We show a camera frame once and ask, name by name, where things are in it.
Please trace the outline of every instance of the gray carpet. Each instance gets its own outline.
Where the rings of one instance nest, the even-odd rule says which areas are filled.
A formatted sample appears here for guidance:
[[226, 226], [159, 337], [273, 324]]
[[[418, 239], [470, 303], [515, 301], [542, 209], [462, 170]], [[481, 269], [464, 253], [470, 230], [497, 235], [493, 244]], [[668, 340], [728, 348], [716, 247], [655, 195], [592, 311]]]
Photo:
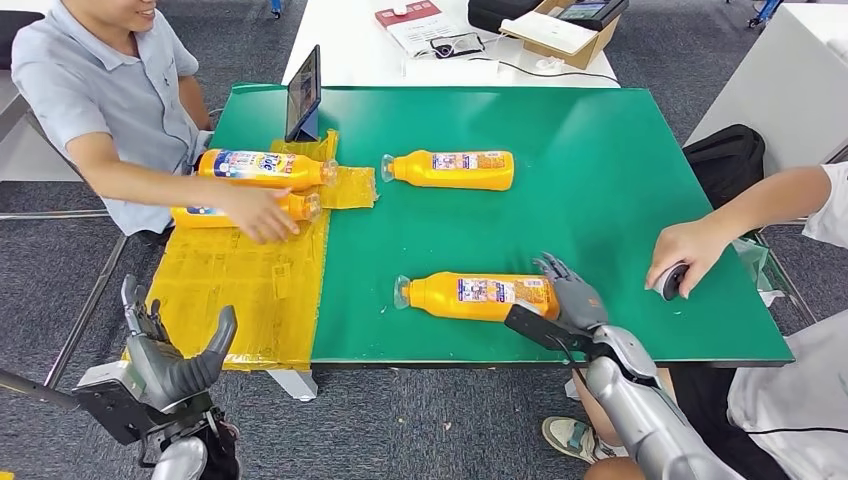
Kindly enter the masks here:
[[[264, 0], [160, 4], [200, 60], [210, 106], [234, 82], [282, 77], [305, 0], [286, 3], [279, 21]], [[744, 28], [751, 14], [741, 0], [631, 0], [607, 52], [624, 85], [651, 89], [682, 141], [755, 40]], [[0, 183], [0, 211], [99, 205], [78, 184]], [[44, 378], [118, 235], [106, 220], [0, 223], [0, 366]], [[768, 237], [818, 318], [848, 308], [848, 253], [793, 228]], [[62, 388], [120, 354], [119, 280], [149, 281], [160, 255], [130, 241]], [[785, 301], [773, 313], [786, 333], [804, 326]], [[264, 373], [226, 373], [213, 397], [241, 428], [250, 479], [579, 479], [585, 466], [539, 433], [545, 416], [584, 418], [565, 378], [559, 369], [319, 371], [321, 395], [301, 404]], [[0, 392], [0, 470], [25, 480], [147, 478], [135, 452], [83, 413]]]

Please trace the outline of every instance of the plastic bottle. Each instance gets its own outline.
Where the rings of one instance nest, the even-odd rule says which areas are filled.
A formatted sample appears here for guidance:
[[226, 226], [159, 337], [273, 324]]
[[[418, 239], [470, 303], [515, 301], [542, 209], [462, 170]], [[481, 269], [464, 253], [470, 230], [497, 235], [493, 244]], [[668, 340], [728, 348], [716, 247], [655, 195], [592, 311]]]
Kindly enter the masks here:
[[[292, 220], [308, 220], [318, 218], [321, 213], [321, 199], [317, 193], [306, 196], [286, 195], [278, 200], [280, 208], [288, 213]], [[184, 228], [224, 228], [235, 225], [227, 215], [216, 208], [181, 207], [172, 208], [171, 216], [178, 227]]]
[[512, 304], [523, 300], [539, 314], [559, 316], [556, 294], [542, 275], [488, 275], [440, 272], [395, 282], [395, 307], [421, 308], [437, 317], [503, 322]]
[[200, 157], [198, 174], [241, 185], [298, 191], [332, 185], [338, 165], [335, 160], [316, 162], [305, 155], [212, 149]]
[[383, 181], [404, 180], [419, 187], [509, 190], [515, 174], [512, 154], [491, 152], [428, 152], [417, 150], [404, 157], [384, 155]]

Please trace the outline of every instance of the white shirt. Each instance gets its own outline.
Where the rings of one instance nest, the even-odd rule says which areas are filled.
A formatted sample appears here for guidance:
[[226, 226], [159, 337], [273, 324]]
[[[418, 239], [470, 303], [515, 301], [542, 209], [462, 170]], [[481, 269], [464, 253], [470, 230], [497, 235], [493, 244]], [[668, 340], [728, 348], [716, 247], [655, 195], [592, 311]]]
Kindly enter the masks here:
[[[804, 235], [848, 248], [848, 163], [823, 168], [830, 197], [809, 218]], [[746, 431], [848, 430], [848, 311], [795, 333], [787, 343], [795, 363], [737, 370], [727, 397], [730, 419]], [[848, 434], [778, 432], [751, 439], [793, 480], [848, 479]]]

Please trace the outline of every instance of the yellow mat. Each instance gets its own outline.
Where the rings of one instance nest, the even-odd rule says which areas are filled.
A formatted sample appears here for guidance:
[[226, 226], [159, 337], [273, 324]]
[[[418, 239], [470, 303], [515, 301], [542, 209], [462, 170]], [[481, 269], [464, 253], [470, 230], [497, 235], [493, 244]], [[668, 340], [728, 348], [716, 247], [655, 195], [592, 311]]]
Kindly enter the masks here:
[[[334, 158], [338, 135], [271, 150], [313, 160]], [[321, 187], [325, 208], [372, 207], [373, 168], [340, 167], [338, 182]], [[233, 305], [238, 330], [224, 363], [230, 370], [309, 369], [329, 229], [325, 210], [285, 243], [259, 245], [235, 228], [177, 228], [153, 277], [148, 301], [158, 298], [171, 341], [186, 357], [200, 353]]]

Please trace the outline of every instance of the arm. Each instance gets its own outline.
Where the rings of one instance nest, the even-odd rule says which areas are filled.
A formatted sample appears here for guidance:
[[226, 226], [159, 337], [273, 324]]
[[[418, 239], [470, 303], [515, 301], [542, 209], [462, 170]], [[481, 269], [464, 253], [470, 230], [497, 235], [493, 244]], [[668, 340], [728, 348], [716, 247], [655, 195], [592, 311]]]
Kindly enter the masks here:
[[815, 213], [829, 196], [830, 179], [821, 167], [786, 170], [745, 190], [704, 221], [730, 243], [755, 228]]
[[175, 176], [122, 162], [107, 133], [79, 136], [66, 149], [91, 188], [106, 198], [174, 207], [216, 206], [232, 188], [216, 178]]
[[259, 243], [298, 232], [297, 224], [277, 204], [288, 190], [239, 187], [216, 178], [175, 176], [122, 162], [112, 137], [103, 132], [75, 137], [65, 148], [91, 188], [103, 197], [166, 207], [220, 208]]
[[179, 88], [180, 103], [183, 104], [189, 117], [194, 120], [197, 128], [211, 130], [209, 112], [206, 110], [206, 104], [203, 103], [203, 89], [197, 79], [193, 75], [179, 77]]
[[765, 225], [793, 220], [820, 210], [830, 196], [822, 167], [780, 172], [766, 178], [700, 220], [672, 225], [660, 233], [645, 288], [677, 262], [689, 265], [680, 295], [689, 297], [735, 238]]

